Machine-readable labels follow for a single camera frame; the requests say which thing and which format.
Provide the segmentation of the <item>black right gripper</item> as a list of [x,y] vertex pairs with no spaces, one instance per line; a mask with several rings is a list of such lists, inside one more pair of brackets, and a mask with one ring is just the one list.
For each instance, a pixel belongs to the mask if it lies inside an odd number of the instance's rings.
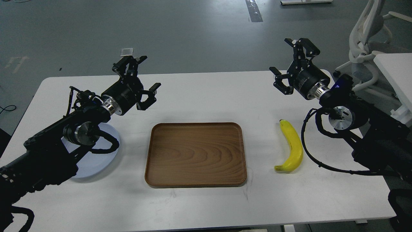
[[[307,38],[285,38],[285,42],[293,48],[293,60],[286,74],[281,74],[276,67],[269,67],[274,74],[273,85],[285,95],[293,94],[295,89],[306,100],[312,100],[315,84],[320,82],[328,86],[331,82],[331,78],[312,62],[320,54],[320,50]],[[283,83],[284,79],[288,79],[289,86]]]

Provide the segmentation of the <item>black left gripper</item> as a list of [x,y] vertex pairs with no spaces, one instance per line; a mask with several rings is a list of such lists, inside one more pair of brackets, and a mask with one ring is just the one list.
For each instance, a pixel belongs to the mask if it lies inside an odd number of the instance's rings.
[[[138,78],[138,66],[147,58],[146,55],[138,58],[128,55],[113,64],[112,71],[120,78],[103,91],[101,96],[104,100],[112,99],[115,102],[115,114],[125,115],[135,105],[137,110],[145,111],[156,102],[156,91],[161,83],[155,83],[149,90],[144,90]],[[147,95],[147,99],[141,101],[143,95]]]

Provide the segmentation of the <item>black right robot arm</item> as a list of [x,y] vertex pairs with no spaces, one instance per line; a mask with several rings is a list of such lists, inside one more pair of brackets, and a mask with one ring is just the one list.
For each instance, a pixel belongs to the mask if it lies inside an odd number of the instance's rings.
[[[363,176],[393,176],[411,184],[411,130],[382,110],[355,94],[350,75],[331,78],[313,64],[320,50],[307,38],[285,42],[293,49],[293,60],[286,73],[276,67],[274,87],[285,95],[297,91],[305,100],[317,99],[320,105],[311,109],[303,120],[298,144],[318,167],[338,173]],[[309,153],[304,134],[309,119],[315,117],[318,132],[334,139],[343,139],[352,148],[352,157],[366,170],[343,170],[327,165]]]

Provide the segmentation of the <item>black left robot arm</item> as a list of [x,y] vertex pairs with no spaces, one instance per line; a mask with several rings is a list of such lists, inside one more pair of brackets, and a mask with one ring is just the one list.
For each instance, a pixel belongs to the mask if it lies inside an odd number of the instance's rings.
[[1,168],[1,231],[13,223],[13,214],[27,215],[21,232],[31,228],[33,211],[14,205],[24,195],[75,176],[78,162],[88,152],[109,154],[119,148],[118,139],[101,130],[99,124],[109,122],[113,114],[125,115],[134,106],[144,111],[156,102],[161,84],[145,90],[138,78],[138,67],[146,59],[146,55],[128,55],[114,63],[112,70],[119,80],[101,95],[71,86],[66,115],[27,139],[26,153]]

